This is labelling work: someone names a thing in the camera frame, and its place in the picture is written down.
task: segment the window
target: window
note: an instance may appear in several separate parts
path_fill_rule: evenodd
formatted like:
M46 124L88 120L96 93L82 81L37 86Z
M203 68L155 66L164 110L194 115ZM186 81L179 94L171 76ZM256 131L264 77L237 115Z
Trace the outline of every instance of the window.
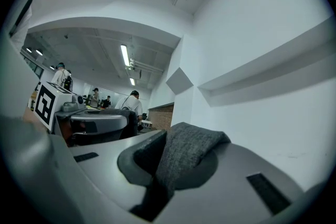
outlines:
M39 67L38 65L36 65L35 63L33 63L32 61L30 61L27 57L25 57L24 55L22 55L23 59L26 61L26 63L29 65L29 67L32 69L32 71L36 74L36 76L38 76L38 78L40 79L42 74L43 74L43 68Z
M23 10L21 11L19 17L16 19L16 22L13 25L11 31L9 32L9 36L10 37L14 34L16 28L18 27L18 25L21 22L22 18L25 16L25 14L28 11L28 9L29 9L30 5L32 4L32 2L33 2L33 0L28 0L27 1L26 5L24 6Z

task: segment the man in white shirt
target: man in white shirt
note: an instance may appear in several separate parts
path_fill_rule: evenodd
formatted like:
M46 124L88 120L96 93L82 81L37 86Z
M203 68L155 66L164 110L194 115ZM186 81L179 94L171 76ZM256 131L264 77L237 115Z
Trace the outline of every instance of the man in white shirt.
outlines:
M64 63L60 62L57 66L57 72L55 73L51 82L64 87L64 82L69 75L70 73L65 69Z
M138 121L142 120L142 104L139 101L139 93L137 91L132 91L130 96L120 99L115 108L134 111L138 116Z

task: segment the brick wall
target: brick wall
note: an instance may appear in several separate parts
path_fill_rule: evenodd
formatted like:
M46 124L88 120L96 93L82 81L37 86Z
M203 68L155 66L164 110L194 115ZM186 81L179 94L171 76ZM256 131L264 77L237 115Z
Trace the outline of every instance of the brick wall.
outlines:
M173 104L161 108L149 109L148 118L153 123L152 129L169 129L172 123L173 110Z

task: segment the white shirt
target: white shirt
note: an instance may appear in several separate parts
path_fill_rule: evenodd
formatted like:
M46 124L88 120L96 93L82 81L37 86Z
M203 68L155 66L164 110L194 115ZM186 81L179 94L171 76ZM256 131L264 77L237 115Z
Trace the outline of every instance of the white shirt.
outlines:
M52 83L56 83L57 85L63 87L64 86L64 82L65 80L67 79L67 77L70 75L70 73L65 70L65 69L62 69L62 70L58 70L53 79L51 80Z
M116 109L122 109L126 107L129 110L134 111L137 114L137 116L142 115L142 104L133 95L121 98L115 105L115 107Z

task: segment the black slot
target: black slot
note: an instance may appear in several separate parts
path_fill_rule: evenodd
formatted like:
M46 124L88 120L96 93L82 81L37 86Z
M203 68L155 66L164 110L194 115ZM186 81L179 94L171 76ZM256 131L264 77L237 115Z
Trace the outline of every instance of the black slot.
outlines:
M259 173L246 178L273 215L290 205L290 202L263 174Z
M86 161L87 159L92 159L92 158L98 157L98 156L99 155L97 153L90 152L90 153L74 156L74 159L78 163L78 162Z

